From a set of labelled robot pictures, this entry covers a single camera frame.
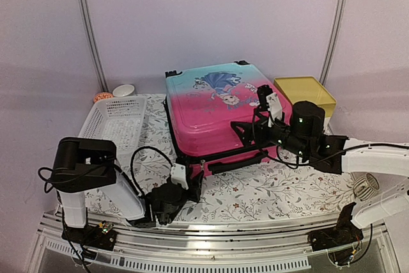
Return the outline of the pink and teal kids suitcase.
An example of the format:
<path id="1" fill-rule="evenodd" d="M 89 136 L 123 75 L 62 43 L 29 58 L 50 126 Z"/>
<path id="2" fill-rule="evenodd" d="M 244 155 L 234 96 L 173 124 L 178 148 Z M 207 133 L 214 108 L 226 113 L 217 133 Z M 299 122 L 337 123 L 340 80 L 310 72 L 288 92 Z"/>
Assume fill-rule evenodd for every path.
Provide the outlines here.
<path id="1" fill-rule="evenodd" d="M 259 142 L 239 136 L 231 122 L 252 123 L 257 88 L 277 88 L 245 61 L 166 72 L 164 107 L 177 161 L 194 176 L 211 176 L 259 164 Z"/>

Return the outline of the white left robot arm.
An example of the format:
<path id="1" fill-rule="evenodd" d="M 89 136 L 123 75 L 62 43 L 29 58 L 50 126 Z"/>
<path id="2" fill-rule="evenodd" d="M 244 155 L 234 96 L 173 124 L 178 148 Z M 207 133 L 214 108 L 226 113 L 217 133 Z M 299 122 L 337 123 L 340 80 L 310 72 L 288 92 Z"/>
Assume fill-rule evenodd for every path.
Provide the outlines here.
<path id="1" fill-rule="evenodd" d="M 82 249 L 113 249 L 118 233 L 112 223 L 88 223 L 85 194 L 90 190 L 102 191 L 120 210 L 128 226 L 141 229 L 168 225 L 186 202 L 197 203 L 205 172 L 194 174 L 192 168 L 171 162 L 159 149 L 155 152 L 165 158 L 170 174 L 161 186 L 144 192 L 134 170 L 125 172 L 120 166 L 112 141 L 78 137 L 60 140 L 53 167 L 40 168 L 38 176 L 46 193 L 57 192 L 62 206 L 63 239 Z"/>

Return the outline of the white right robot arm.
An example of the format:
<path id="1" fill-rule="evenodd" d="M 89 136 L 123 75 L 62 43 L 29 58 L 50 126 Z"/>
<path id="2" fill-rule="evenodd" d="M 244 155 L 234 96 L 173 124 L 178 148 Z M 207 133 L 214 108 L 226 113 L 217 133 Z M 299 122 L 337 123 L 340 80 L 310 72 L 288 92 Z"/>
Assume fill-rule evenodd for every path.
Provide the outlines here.
<path id="1" fill-rule="evenodd" d="M 326 135 L 324 115 L 316 104 L 301 101 L 293 105 L 289 123 L 273 117 L 272 108 L 263 105 L 254 109 L 251 122 L 231 122 L 243 145 L 254 145 L 260 158 L 267 158 L 266 148 L 274 145 L 295 155 L 294 163 L 280 157 L 274 159 L 292 168 L 306 166 L 335 175 L 368 172 L 404 178 L 380 195 L 345 205 L 335 226 L 310 232 L 315 251 L 359 242 L 364 238 L 365 227 L 408 209 L 408 144 Z"/>

